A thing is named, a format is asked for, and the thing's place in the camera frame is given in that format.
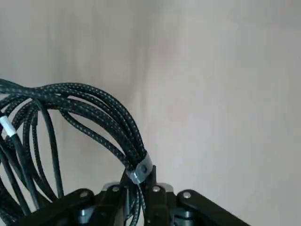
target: black braided cable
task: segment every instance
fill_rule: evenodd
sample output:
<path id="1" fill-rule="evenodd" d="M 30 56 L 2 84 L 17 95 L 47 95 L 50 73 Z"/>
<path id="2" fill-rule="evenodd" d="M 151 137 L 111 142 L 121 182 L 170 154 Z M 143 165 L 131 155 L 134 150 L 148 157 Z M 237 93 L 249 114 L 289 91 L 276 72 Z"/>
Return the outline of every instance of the black braided cable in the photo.
<path id="1" fill-rule="evenodd" d="M 55 130 L 48 113 L 49 110 L 58 111 L 73 127 L 103 145 L 120 160 L 128 172 L 133 171 L 147 154 L 138 127 L 128 110 L 117 99 L 103 90 L 81 83 L 58 83 L 37 88 L 27 88 L 0 79 L 0 94 L 8 95 L 0 100 L 0 110 L 2 109 L 5 115 L 10 116 L 15 109 L 18 109 L 12 118 L 11 124 L 15 129 L 19 129 L 23 125 L 22 146 L 19 144 L 18 135 L 7 136 L 5 140 L 0 140 L 0 147 L 3 151 L 2 157 L 4 160 L 7 160 L 7 163 L 11 165 L 21 182 L 30 191 L 36 208 L 46 205 L 49 203 L 49 200 L 54 201 L 57 199 L 48 183 L 40 159 L 37 136 L 39 114 L 43 116 L 48 130 L 59 198 L 63 196 L 63 184 Z M 121 150 L 109 140 L 76 120 L 71 114 L 82 116 L 104 128 L 119 144 Z M 30 131 L 32 132 L 33 152 L 37 169 L 33 164 Z M 31 181 L 35 181 L 36 185 L 49 200 L 36 190 Z M 143 183 L 139 186 L 134 186 L 131 191 L 136 194 L 131 201 L 131 209 L 133 210 L 131 226 L 137 225 L 141 207 L 143 213 L 146 209 L 142 192 L 143 186 Z M 5 197 L 8 199 L 8 196 L 3 195 L 2 197 L 0 194 L 0 203 L 1 198 L 4 199 Z M 13 220 L 17 219 L 16 216 L 10 215 L 7 211 L 5 213 L 2 212 L 5 212 L 5 210 L 0 208 L 0 217 L 6 222 L 13 222 Z"/>

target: black metal bracket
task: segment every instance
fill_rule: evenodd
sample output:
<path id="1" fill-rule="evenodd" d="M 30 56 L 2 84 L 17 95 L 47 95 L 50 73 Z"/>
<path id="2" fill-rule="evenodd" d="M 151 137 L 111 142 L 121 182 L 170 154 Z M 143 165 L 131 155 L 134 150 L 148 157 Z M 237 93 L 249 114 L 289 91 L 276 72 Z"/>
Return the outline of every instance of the black metal bracket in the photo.
<path id="1" fill-rule="evenodd" d="M 128 187 L 135 186 L 124 172 L 119 184 L 94 195 L 76 190 L 19 220 L 14 226 L 124 226 L 128 215 Z M 178 195 L 157 184 L 156 166 L 143 184 L 145 226 L 249 226 L 193 190 Z"/>

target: wire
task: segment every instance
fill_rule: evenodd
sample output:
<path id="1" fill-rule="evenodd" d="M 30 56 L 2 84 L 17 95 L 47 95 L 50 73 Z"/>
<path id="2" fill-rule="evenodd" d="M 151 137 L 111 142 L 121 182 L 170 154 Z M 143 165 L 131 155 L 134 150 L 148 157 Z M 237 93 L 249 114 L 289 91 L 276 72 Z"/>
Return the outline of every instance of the wire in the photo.
<path id="1" fill-rule="evenodd" d="M 18 184 L 15 183 L 16 179 L 14 179 L 12 169 L 29 190 L 36 209 L 64 195 L 55 128 L 49 110 L 58 111 L 73 127 L 103 145 L 119 159 L 129 172 L 133 171 L 147 154 L 139 129 L 128 110 L 117 99 L 103 90 L 81 83 L 57 83 L 27 88 L 0 79 L 0 94 L 8 95 L 0 100 L 0 110 L 5 115 L 4 117 L 10 117 L 12 112 L 16 110 L 11 123 L 7 117 L 4 124 L 0 120 L 3 126 L 3 128 L 0 126 L 0 132 L 4 129 L 8 135 L 4 140 L 0 139 L 0 160 L 12 184 L 14 184 L 13 189 L 16 195 L 18 194 L 17 198 L 21 205 L 14 203 L 19 210 L 17 216 L 13 215 L 12 211 L 5 211 L 1 208 L 1 199 L 9 200 L 10 195 L 9 193 L 5 195 L 0 193 L 0 217 L 6 221 L 15 221 L 30 211 L 26 209 L 27 204 L 24 204 L 22 200 L 23 195 L 17 187 Z M 49 135 L 57 196 L 48 183 L 40 159 L 37 134 L 39 114 L 43 116 Z M 104 128 L 121 149 L 76 120 L 73 115 L 82 116 Z M 21 141 L 15 131 L 21 128 L 22 125 L 23 136 Z M 32 133 L 33 153 L 37 168 L 33 163 L 30 132 Z M 35 183 L 46 197 L 37 191 Z M 133 186 L 131 189 L 131 193 L 136 195 L 131 201 L 133 218 L 130 225 L 135 226 L 139 219 L 141 207 L 143 213 L 146 209 L 143 196 L 144 183 Z"/>

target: wall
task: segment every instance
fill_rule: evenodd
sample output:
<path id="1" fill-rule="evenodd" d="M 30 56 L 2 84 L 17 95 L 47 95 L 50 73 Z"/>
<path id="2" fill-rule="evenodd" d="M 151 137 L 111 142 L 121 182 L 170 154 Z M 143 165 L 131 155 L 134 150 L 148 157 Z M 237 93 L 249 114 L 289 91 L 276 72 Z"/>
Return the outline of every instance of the wall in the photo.
<path id="1" fill-rule="evenodd" d="M 136 118 L 159 181 L 253 226 L 300 225 L 300 12 L 297 0 L 0 0 L 0 75 L 102 88 Z M 52 115 L 67 192 L 119 179 L 108 151 Z"/>

